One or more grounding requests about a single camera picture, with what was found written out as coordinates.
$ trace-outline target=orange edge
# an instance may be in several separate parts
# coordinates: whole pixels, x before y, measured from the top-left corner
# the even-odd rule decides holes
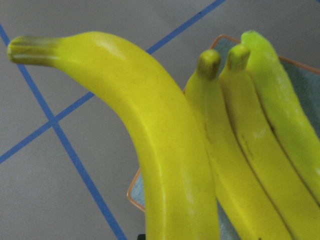
[[[239,39],[236,39],[236,38],[231,37],[231,36],[229,36],[229,35],[221,34],[221,35],[219,35],[219,36],[213,41],[213,43],[212,43],[212,45],[211,45],[210,48],[211,48],[211,49],[215,48],[216,45],[218,44],[218,42],[219,42],[221,39],[227,39],[227,40],[232,41],[232,42],[235,42],[235,43],[237,43],[237,44],[240,43],[240,40],[239,40]],[[293,64],[293,65],[295,65],[295,66],[297,66],[297,67],[299,67],[299,68],[303,68],[303,69],[306,69],[306,70],[308,70],[308,71],[310,71],[310,72],[313,72],[313,73],[315,73],[315,74],[319,74],[319,75],[320,75],[320,70],[318,70],[318,69],[316,69],[316,68],[313,68],[313,67],[308,66],[308,65],[306,65],[306,64],[303,64],[303,63],[301,63],[301,62],[297,62],[297,61],[294,61],[294,60],[292,60],[292,59],[289,59],[289,58],[286,58],[286,57],[283,57],[283,56],[279,56],[279,58],[280,58],[282,61],[285,61],[285,62],[290,63],[290,64]],[[129,201],[130,201],[133,205],[135,205],[138,209],[140,209],[141,211],[144,212],[144,211],[145,211],[145,207],[142,206],[141,204],[139,204],[138,202],[136,202],[136,201],[132,198],[132,196],[131,196],[132,188],[133,188],[134,185],[136,184],[136,181],[137,181],[137,179],[139,178],[140,174],[141,174],[141,170],[140,170],[140,168],[139,168],[138,171],[136,172],[136,174],[135,174],[135,176],[134,176],[134,178],[133,178],[130,186],[129,186],[129,189],[128,189],[126,195],[127,195],[127,198],[129,199]]]

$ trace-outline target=bunch of bananas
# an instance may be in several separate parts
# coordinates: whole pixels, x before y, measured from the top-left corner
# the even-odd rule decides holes
[[[247,31],[221,74],[204,51],[184,93],[128,40],[21,36],[18,64],[67,73],[105,101],[139,159],[148,240],[220,239],[217,199],[243,240],[320,240],[320,141],[272,45]]]

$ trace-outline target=yellow-green banana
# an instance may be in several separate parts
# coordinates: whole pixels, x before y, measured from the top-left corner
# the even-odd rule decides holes
[[[87,32],[18,37],[8,57],[62,70],[120,116],[143,176],[148,240],[219,239],[205,143],[182,91],[151,55],[118,36]]]
[[[206,138],[216,196],[241,239],[291,240],[231,128],[217,78],[220,61],[216,50],[204,51],[184,89]]]
[[[320,208],[269,126],[246,72],[249,55],[247,47],[233,47],[219,76],[234,134],[293,238],[319,240]]]
[[[258,32],[243,33],[241,42],[250,49],[246,70],[252,77],[272,130],[320,204],[320,140],[301,107],[289,76],[273,46]]]

